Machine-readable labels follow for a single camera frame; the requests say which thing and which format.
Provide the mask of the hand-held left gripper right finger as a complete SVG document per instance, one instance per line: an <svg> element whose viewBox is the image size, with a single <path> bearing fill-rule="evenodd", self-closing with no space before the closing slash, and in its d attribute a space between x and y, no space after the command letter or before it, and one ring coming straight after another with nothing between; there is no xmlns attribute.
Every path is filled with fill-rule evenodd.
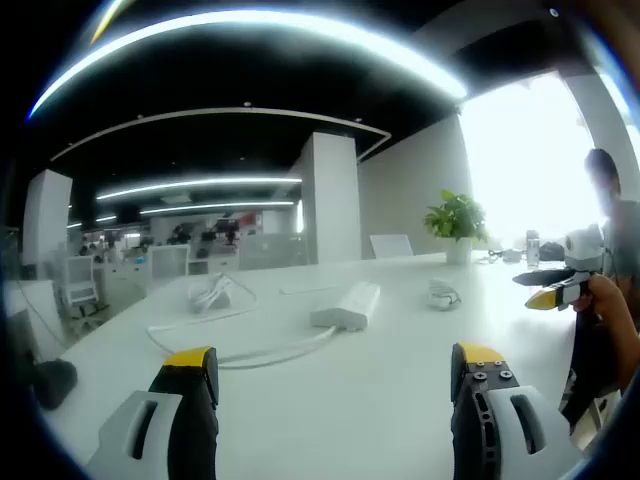
<svg viewBox="0 0 640 480"><path fill-rule="evenodd" d="M453 345L451 402L455 479L561 479L583 459L564 416L491 348Z"/></svg>

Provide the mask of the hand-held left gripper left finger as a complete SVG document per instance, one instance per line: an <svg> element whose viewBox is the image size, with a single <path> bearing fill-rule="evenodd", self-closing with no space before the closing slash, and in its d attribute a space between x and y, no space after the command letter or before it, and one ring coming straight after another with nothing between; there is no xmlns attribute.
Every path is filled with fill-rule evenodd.
<svg viewBox="0 0 640 480"><path fill-rule="evenodd" d="M214 479L219 425L216 349L170 355L99 429L93 479Z"/></svg>

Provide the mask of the person's right hand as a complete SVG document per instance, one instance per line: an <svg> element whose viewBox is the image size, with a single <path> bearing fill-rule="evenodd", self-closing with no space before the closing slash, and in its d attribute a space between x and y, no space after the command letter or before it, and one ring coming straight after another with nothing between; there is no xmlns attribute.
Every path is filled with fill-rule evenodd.
<svg viewBox="0 0 640 480"><path fill-rule="evenodd" d="M611 329L635 330L633 318L620 288L609 278L594 274L587 281L587 290L572 303L576 312L592 307Z"/></svg>

